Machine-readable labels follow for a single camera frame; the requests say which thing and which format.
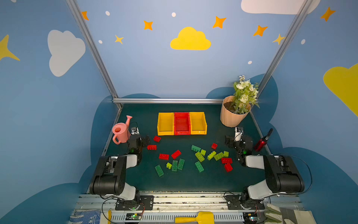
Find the small red lego brick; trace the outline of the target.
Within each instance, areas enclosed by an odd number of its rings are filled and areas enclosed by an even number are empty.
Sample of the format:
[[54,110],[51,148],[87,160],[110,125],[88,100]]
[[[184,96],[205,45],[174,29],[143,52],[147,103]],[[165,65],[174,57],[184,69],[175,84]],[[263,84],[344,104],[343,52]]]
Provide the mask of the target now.
[[158,137],[158,136],[155,136],[153,140],[154,140],[155,142],[160,142],[161,138]]

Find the red long lego brick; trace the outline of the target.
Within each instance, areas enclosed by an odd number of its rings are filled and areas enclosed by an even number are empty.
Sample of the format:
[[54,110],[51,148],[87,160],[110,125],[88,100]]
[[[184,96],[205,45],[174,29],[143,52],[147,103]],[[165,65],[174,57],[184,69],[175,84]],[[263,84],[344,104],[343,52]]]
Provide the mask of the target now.
[[160,160],[169,160],[169,155],[168,154],[159,154],[158,157]]

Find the small red lego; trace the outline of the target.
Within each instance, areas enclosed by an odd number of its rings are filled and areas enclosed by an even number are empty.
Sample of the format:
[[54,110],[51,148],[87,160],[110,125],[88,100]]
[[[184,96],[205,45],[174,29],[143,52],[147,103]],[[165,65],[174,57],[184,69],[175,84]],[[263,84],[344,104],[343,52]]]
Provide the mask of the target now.
[[216,143],[213,143],[212,146],[211,146],[211,148],[214,149],[214,150],[216,150],[216,149],[217,149],[217,146],[218,146],[218,145],[217,145]]

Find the dark green lego top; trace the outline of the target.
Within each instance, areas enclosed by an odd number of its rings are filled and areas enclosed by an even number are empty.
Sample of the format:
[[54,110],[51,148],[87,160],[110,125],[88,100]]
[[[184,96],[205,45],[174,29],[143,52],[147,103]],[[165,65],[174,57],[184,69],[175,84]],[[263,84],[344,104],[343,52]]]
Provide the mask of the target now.
[[191,146],[191,150],[194,151],[194,152],[200,152],[200,151],[201,151],[201,148],[198,147],[198,146],[192,145],[192,146]]

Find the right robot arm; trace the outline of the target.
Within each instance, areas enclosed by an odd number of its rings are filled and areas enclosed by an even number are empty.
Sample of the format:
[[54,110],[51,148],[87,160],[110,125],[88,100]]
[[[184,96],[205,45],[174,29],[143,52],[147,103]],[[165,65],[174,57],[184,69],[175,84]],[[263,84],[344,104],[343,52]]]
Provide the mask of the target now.
[[241,193],[242,203],[259,202],[273,195],[298,195],[305,191],[301,177],[293,159],[289,155],[253,155],[252,140],[248,136],[225,136],[225,145],[235,149],[238,162],[248,168],[261,169],[265,179],[245,187]]

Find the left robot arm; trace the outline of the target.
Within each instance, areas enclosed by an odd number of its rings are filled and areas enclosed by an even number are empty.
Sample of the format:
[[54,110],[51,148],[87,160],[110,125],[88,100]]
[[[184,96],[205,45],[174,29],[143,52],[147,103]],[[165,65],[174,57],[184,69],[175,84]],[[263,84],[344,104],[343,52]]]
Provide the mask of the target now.
[[128,140],[128,154],[100,157],[89,185],[90,194],[109,195],[125,202],[139,203],[139,191],[126,183],[126,171],[140,164],[143,148],[149,144],[148,135],[133,134]]

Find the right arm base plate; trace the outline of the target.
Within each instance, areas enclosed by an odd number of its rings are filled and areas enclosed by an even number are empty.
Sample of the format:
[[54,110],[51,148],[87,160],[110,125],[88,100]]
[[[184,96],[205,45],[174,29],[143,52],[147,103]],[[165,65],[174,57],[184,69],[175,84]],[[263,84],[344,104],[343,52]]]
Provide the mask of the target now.
[[241,199],[240,195],[225,195],[229,210],[264,210],[265,205],[262,200]]

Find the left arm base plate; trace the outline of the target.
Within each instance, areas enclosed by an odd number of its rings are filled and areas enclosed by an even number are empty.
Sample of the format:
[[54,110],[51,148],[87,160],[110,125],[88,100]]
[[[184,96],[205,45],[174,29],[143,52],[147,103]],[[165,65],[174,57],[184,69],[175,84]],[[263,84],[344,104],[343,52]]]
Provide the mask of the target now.
[[153,209],[154,196],[153,195],[140,195],[135,196],[134,200],[118,199],[116,202],[116,211],[151,211]]

